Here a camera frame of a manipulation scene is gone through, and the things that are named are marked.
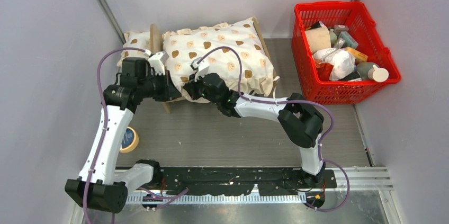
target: gray floor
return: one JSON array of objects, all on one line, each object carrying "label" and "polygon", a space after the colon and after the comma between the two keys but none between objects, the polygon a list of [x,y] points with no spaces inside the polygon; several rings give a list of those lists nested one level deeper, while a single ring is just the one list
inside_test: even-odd
[{"label": "gray floor", "polygon": [[[277,97],[300,92],[290,39],[266,39],[277,74]],[[160,103],[144,100],[131,121],[140,137],[138,147],[119,154],[118,166],[155,159],[162,166],[300,166],[299,150],[278,123],[257,118],[228,118],[213,104],[188,101],[171,104],[166,114]],[[328,106],[335,127],[323,141],[323,157],[344,167],[368,161],[351,105]],[[329,119],[325,115],[325,129]]]}]

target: tape roll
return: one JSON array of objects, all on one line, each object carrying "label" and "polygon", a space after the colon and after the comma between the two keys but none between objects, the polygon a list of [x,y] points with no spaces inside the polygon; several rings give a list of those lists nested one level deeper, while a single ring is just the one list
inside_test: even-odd
[{"label": "tape roll", "polygon": [[136,131],[127,127],[125,135],[123,135],[122,146],[120,147],[120,152],[123,154],[133,151],[139,144],[139,136]]}]

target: plastic bag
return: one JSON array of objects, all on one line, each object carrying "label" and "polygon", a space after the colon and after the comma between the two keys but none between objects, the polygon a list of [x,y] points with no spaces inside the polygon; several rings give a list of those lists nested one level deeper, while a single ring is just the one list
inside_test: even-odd
[{"label": "plastic bag", "polygon": [[314,59],[315,60],[315,67],[317,69],[318,78],[321,81],[329,81],[330,73],[332,72],[332,69],[334,66],[328,62],[321,62],[321,60]]},{"label": "plastic bag", "polygon": [[343,49],[322,49],[313,54],[315,59],[328,62],[334,66],[329,80],[340,80],[354,71],[355,57]]}]

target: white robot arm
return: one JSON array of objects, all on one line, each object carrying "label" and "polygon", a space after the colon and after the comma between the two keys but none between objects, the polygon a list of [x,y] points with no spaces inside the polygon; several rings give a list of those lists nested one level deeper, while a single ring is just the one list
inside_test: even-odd
[{"label": "white robot arm", "polygon": [[[166,53],[159,52],[148,60],[126,58],[122,63],[120,82],[110,85],[104,91],[108,122],[103,144],[95,163],[88,189],[87,207],[90,209],[120,212],[126,202],[128,192],[147,183],[158,184],[161,180],[159,163],[154,160],[140,160],[133,168],[115,177],[115,164],[121,141],[137,105],[147,97],[156,101],[170,101],[181,97],[173,85],[169,71],[164,68]],[[302,157],[302,176],[306,184],[314,186],[320,182],[325,169],[318,153],[318,140],[322,132],[322,115],[311,105],[277,104],[285,100],[302,100],[294,93],[289,98],[270,99],[243,95],[229,90],[217,74],[207,74],[207,65],[199,66],[198,74],[192,74],[184,89],[192,99],[203,97],[215,105],[228,117],[258,117],[279,122],[290,140],[299,146]],[[252,100],[276,104],[258,103]],[[299,118],[294,114],[301,113]],[[76,180],[68,179],[65,191],[82,206],[83,191],[98,148],[104,127],[102,110],[98,131],[87,161]]]}]

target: small pillow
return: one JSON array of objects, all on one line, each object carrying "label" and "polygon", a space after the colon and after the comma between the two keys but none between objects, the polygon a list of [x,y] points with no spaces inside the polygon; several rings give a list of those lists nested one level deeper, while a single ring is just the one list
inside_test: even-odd
[{"label": "small pillow", "polygon": [[[233,48],[242,62],[241,91],[270,95],[273,88],[273,65],[265,55],[260,39],[254,28],[253,20],[244,20],[235,24],[227,23],[197,30],[182,29],[167,32],[163,35],[164,50],[169,54],[165,63],[170,71],[172,81],[183,96],[191,100],[182,89],[189,75],[194,73],[190,64],[210,50],[227,46]],[[239,78],[239,62],[229,49],[222,49],[210,54],[209,73],[217,73],[232,89],[237,90]]]},{"label": "small pillow", "polygon": [[[150,32],[126,32],[124,34],[126,43],[123,45],[124,48],[141,48],[150,49]],[[147,58],[147,56],[141,51],[137,50],[125,50],[122,52],[117,66],[122,66],[122,61],[125,57],[141,57]]]}]

